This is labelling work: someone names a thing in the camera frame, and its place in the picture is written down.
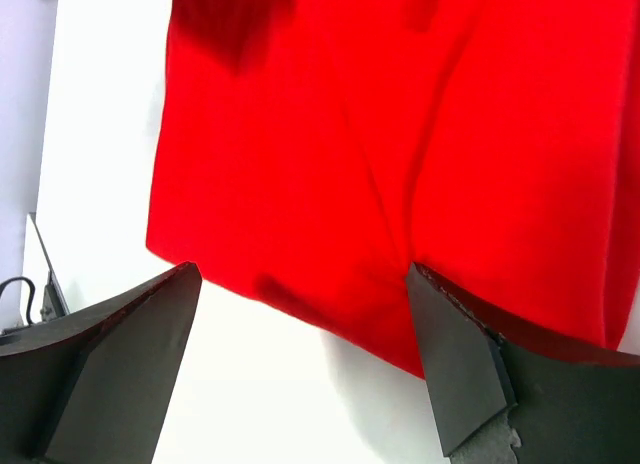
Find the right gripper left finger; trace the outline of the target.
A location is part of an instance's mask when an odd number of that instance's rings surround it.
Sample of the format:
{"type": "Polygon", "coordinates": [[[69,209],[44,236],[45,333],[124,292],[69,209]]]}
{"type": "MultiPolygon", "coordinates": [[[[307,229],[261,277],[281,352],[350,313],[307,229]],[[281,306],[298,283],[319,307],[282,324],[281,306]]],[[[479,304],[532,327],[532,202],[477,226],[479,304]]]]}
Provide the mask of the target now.
{"type": "Polygon", "coordinates": [[[1,461],[152,461],[198,304],[183,263],[106,301],[1,336],[1,461]]]}

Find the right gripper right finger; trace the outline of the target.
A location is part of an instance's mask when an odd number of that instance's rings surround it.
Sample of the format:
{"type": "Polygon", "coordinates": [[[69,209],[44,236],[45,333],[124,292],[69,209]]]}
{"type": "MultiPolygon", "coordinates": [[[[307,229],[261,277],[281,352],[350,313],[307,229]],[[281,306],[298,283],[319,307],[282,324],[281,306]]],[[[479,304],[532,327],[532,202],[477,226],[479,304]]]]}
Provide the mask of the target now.
{"type": "Polygon", "coordinates": [[[635,463],[639,359],[504,311],[434,271],[407,277],[443,455],[453,463],[635,463]]]}

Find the red t-shirt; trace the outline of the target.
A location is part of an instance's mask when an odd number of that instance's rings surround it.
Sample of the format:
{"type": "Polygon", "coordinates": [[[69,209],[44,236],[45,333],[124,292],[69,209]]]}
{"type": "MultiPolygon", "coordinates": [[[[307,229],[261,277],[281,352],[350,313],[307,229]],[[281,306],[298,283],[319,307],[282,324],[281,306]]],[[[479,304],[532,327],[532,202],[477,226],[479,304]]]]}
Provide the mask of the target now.
{"type": "Polygon", "coordinates": [[[172,0],[146,244],[414,375],[414,264],[615,349],[639,0],[172,0]]]}

